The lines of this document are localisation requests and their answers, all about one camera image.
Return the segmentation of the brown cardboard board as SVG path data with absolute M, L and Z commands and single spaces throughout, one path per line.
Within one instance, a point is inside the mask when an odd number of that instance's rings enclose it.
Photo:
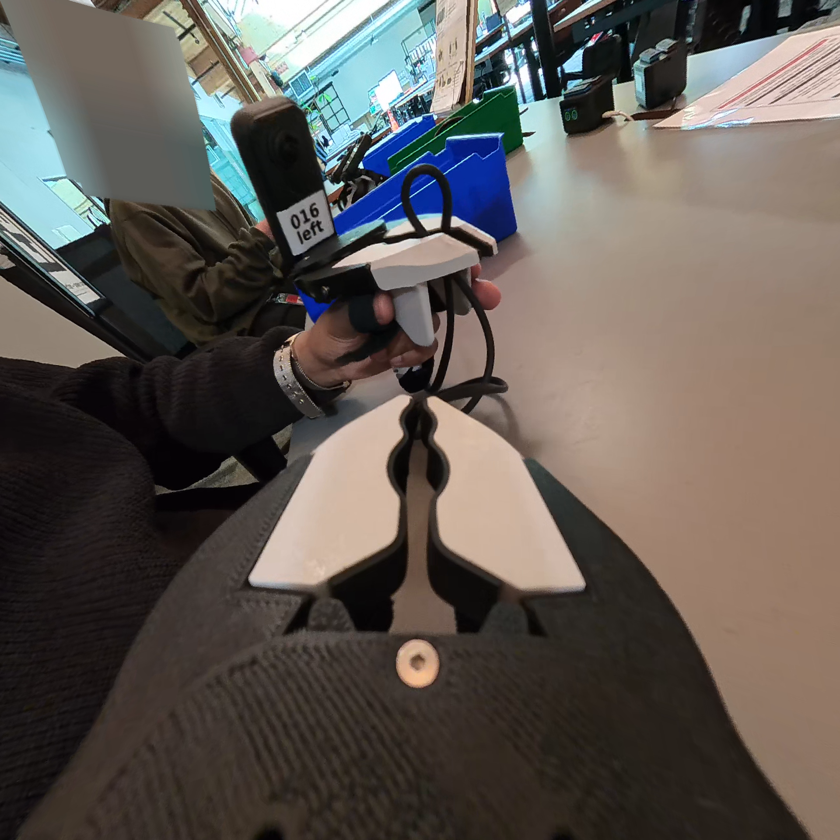
M 431 111 L 446 118 L 472 99 L 477 1 L 437 1 L 435 84 Z

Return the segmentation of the metal wristwatch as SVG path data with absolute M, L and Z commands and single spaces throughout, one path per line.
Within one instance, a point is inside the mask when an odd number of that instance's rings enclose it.
M 294 350 L 294 344 L 302 334 L 296 332 L 283 342 L 275 352 L 272 370 L 290 404 L 304 417 L 316 419 L 333 413 L 334 403 L 350 389 L 351 382 L 342 381 L 336 386 L 325 387 L 308 378 Z

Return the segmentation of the black device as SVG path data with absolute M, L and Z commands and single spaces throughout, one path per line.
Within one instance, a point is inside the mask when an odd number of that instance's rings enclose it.
M 687 58 L 687 43 L 682 38 L 664 38 L 640 54 L 633 64 L 633 84 L 642 109 L 657 109 L 683 93 Z
M 614 110 L 614 77 L 600 75 L 572 80 L 560 98 L 563 131 L 568 136 L 589 133 L 607 120 Z

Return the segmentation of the person's left hand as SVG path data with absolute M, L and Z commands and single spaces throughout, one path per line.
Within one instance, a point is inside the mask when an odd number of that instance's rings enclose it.
M 501 290 L 493 281 L 479 278 L 479 266 L 473 266 L 470 272 L 476 299 L 488 311 L 497 308 L 501 303 Z M 389 291 L 377 291 L 371 305 L 378 324 L 387 326 L 394 321 L 395 310 Z M 354 329 L 349 315 L 349 301 L 335 301 L 311 329 L 293 343 L 297 368 L 315 385 L 331 389 L 343 382 L 369 379 L 391 369 L 421 365 L 433 358 L 438 349 L 437 339 L 429 346 L 421 346 L 398 330 L 388 345 L 371 356 L 339 364 L 344 355 L 356 351 L 368 338 L 366 333 Z

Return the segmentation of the black framed floor sign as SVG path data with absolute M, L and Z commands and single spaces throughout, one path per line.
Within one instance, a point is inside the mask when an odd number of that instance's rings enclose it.
M 150 361 L 159 346 L 110 299 L 1 205 L 2 278 L 63 319 L 136 361 Z

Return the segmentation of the blue bin with sticker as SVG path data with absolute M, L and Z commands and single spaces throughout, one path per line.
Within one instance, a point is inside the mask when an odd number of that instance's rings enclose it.
M 387 222 L 385 237 L 400 225 L 406 226 L 408 237 L 426 236 L 437 226 L 447 230 L 452 225 L 474 225 L 497 243 L 515 233 L 502 135 L 447 140 L 443 152 L 425 153 L 419 163 L 404 168 L 342 211 L 334 223 L 343 234 L 377 219 Z M 334 270 L 342 280 L 372 280 L 361 269 Z M 313 322 L 332 305 L 319 304 L 301 291 L 299 296 Z

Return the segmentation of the plain blue bin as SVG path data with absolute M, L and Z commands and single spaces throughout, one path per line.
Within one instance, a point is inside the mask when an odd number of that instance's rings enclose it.
M 389 158 L 432 130 L 435 123 L 436 119 L 432 113 L 407 121 L 398 131 L 391 132 L 364 154 L 362 168 L 383 175 L 384 178 L 390 177 L 392 173 L 388 164 Z

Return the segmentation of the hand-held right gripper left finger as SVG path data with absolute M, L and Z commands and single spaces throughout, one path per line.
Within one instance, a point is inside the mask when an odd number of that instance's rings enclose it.
M 408 443 L 410 398 L 342 426 L 312 453 L 249 574 L 260 589 L 325 593 L 369 560 L 383 560 L 404 531 L 404 480 L 397 456 Z

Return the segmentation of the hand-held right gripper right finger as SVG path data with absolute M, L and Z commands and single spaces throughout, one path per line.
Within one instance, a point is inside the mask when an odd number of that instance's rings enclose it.
M 428 442 L 443 460 L 436 535 L 455 560 L 514 595 L 582 592 L 585 579 L 519 452 L 439 398 Z

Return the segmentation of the black handled tool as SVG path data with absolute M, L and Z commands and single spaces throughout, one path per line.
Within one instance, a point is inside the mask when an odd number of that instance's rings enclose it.
M 332 184 L 351 183 L 357 180 L 363 171 L 363 159 L 373 144 L 370 133 L 362 133 L 346 150 L 341 161 L 327 172 Z

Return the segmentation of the person's left forearm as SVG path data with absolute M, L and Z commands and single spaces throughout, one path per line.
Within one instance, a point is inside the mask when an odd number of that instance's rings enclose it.
M 273 368 L 289 335 L 145 364 L 2 358 L 2 838 L 77 751 L 182 567 L 156 487 L 190 487 L 299 419 Z

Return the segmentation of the printed paper sheets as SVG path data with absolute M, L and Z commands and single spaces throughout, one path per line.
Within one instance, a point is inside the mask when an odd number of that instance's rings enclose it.
M 838 118 L 839 27 L 833 26 L 791 35 L 655 127 L 700 130 Z

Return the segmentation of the black metal pole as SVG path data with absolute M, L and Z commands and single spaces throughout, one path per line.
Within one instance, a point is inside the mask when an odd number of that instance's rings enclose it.
M 548 1 L 531 1 L 532 33 L 536 39 L 542 81 L 546 98 L 559 98 L 562 94 L 559 63 L 553 39 L 553 22 Z

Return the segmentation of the green storage bin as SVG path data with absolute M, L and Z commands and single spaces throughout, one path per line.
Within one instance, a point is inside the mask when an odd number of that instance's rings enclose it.
M 485 91 L 450 117 L 434 122 L 419 137 L 389 154 L 387 164 L 391 175 L 417 161 L 423 154 L 437 154 L 449 138 L 465 135 L 501 133 L 506 154 L 523 145 L 518 91 L 513 86 Z

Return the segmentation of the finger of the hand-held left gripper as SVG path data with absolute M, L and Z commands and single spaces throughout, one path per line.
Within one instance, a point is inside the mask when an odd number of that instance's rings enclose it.
M 368 245 L 336 264 L 335 270 L 361 269 L 380 291 L 410 288 L 445 277 L 495 256 L 497 241 L 474 225 L 437 226 L 426 236 L 407 236 L 400 225 L 383 241 Z
M 436 328 L 427 281 L 391 290 L 395 320 L 407 338 L 418 347 L 431 347 Z

